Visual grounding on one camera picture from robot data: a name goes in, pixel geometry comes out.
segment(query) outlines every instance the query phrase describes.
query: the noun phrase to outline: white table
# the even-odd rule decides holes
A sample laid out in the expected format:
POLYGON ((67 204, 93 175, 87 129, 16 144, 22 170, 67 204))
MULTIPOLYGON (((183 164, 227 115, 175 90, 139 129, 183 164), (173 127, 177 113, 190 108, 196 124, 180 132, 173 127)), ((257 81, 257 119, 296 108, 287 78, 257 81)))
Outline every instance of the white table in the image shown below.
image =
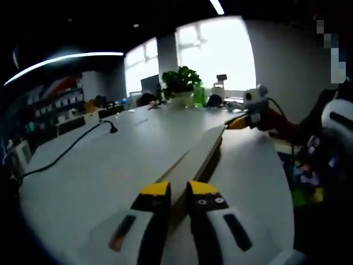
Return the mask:
MULTIPOLYGON (((52 168, 24 180, 25 218, 48 250, 63 259, 87 240, 95 225, 129 208, 140 189, 154 183, 204 131, 232 116, 225 110, 142 107, 109 117, 119 129, 116 134, 109 134, 109 125, 103 124, 52 168)), ((27 171, 53 161, 90 127, 39 147, 27 171)), ((280 247, 292 248, 291 195, 268 134, 248 128, 225 131, 221 148, 210 183, 229 205, 266 223, 280 247)), ((167 241, 162 264, 197 264, 189 221, 186 218, 167 241)))

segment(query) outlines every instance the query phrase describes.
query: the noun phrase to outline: ceiling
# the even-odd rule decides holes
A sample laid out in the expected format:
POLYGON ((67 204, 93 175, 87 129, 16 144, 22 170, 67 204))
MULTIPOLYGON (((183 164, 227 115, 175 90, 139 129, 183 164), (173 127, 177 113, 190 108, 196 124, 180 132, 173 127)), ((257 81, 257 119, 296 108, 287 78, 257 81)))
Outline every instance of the ceiling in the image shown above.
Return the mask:
MULTIPOLYGON (((220 0, 225 15, 286 24, 294 21, 312 27, 315 26, 313 14, 324 2, 333 0, 322 0, 320 5, 317 1, 220 0)), ((154 36, 173 32, 178 26, 218 16, 209 0, 129 0, 106 4, 100 1, 92 6, 87 2, 51 2, 47 7, 21 6, 20 11, 17 3, 13 4, 13 8, 8 8, 7 17, 0 18, 2 83, 49 58, 91 51, 126 53, 154 36), (14 54, 19 69, 15 66, 14 54)), ((94 63, 97 68, 103 64, 104 61, 94 63)))

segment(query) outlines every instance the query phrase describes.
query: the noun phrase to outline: white flower pot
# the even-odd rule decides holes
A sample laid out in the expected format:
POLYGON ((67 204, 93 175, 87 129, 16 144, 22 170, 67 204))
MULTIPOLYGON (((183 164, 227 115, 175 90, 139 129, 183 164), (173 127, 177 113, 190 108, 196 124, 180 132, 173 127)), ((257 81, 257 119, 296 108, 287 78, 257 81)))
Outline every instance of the white flower pot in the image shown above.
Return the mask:
POLYGON ((172 98, 172 107, 174 109, 185 109, 185 107, 190 107, 192 102, 192 91, 190 92, 180 92, 173 93, 174 98, 172 98))

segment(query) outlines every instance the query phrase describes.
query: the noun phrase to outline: potted plant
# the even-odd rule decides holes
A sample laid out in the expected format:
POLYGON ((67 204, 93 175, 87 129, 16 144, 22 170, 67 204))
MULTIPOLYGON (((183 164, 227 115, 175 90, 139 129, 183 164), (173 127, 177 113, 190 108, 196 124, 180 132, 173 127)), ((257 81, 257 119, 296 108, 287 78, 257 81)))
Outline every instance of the potted plant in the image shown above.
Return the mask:
POLYGON ((200 76, 196 71, 186 66, 179 67, 178 71, 164 72, 162 81, 165 83, 164 94, 172 98, 174 104, 185 107, 190 101, 195 87, 202 85, 200 76))

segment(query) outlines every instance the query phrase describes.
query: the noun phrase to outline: green bottle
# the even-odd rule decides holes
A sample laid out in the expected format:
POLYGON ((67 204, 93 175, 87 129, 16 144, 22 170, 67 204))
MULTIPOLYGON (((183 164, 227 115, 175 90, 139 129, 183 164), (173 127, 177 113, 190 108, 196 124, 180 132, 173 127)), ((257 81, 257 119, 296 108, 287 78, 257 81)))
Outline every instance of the green bottle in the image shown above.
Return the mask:
POLYGON ((194 106, 197 108, 203 108, 206 104, 206 92, 205 88, 197 86, 194 88, 194 106))

